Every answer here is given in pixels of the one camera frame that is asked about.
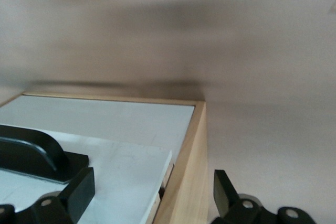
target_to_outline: white sliding board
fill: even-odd
[[[43,130],[64,151],[86,154],[95,173],[96,194],[78,224],[145,224],[159,191],[171,151],[95,137]],[[0,204],[16,211],[61,185],[0,170]]]
[[[0,107],[0,124],[163,147],[175,163],[194,106],[22,95]]]

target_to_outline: gray wall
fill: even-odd
[[[205,99],[210,183],[334,223],[335,39],[335,0],[0,0],[0,99]]]

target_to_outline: curved black handle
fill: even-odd
[[[87,155],[64,152],[48,134],[0,125],[0,168],[66,183],[89,165]]]
[[[12,148],[21,145],[33,149],[54,171],[62,169],[69,163],[68,157],[57,141],[41,131],[0,125],[0,146],[1,142],[11,144]]]

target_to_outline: screw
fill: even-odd
[[[245,208],[253,208],[253,204],[252,204],[252,202],[251,202],[251,201],[248,201],[248,200],[244,200],[244,201],[243,201],[243,206],[244,206]]]
[[[286,210],[286,214],[291,217],[291,218],[299,218],[299,215],[296,211],[294,211],[293,209],[287,209]]]
[[[48,206],[51,203],[51,199],[45,199],[41,202],[41,206],[45,207]]]

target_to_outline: silver screw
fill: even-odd
[[[291,218],[299,218],[299,215],[296,211],[294,211],[293,209],[287,209],[286,210],[286,214],[291,217]]]
[[[253,204],[252,204],[252,202],[251,202],[251,201],[248,201],[248,200],[244,200],[244,201],[243,201],[243,206],[244,206],[245,208],[253,208]]]
[[[51,203],[51,199],[45,199],[41,202],[41,206],[45,207],[48,206]]]

